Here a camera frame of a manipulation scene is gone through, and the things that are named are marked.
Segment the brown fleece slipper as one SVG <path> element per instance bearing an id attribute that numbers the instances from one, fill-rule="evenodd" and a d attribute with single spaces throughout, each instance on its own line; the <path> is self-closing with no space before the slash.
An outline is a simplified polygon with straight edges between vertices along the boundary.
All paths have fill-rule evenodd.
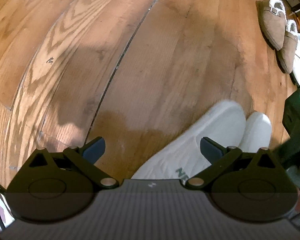
<path id="1" fill-rule="evenodd" d="M 298 29 L 294 20 L 288 20 L 282 48 L 276 52 L 283 73 L 290 74 L 293 69 L 294 55 L 298 44 Z"/>
<path id="2" fill-rule="evenodd" d="M 269 43 L 278 51 L 283 47 L 287 24 L 285 5 L 281 0 L 263 0 L 259 5 L 259 24 Z"/>

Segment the cream slide sandal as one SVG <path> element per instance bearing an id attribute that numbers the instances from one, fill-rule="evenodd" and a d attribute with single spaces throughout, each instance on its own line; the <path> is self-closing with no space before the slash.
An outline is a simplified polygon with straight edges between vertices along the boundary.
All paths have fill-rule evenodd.
<path id="1" fill-rule="evenodd" d="M 239 148 L 243 152 L 256 153 L 260 148 L 268 148 L 271 140 L 271 122 L 260 112 L 254 112 L 246 121 L 245 132 Z"/>
<path id="2" fill-rule="evenodd" d="M 213 105 L 188 130 L 149 158 L 132 179 L 188 179 L 211 163 L 200 151 L 200 141 L 208 137 L 223 147 L 238 146 L 245 130 L 243 108 L 235 101 Z"/>

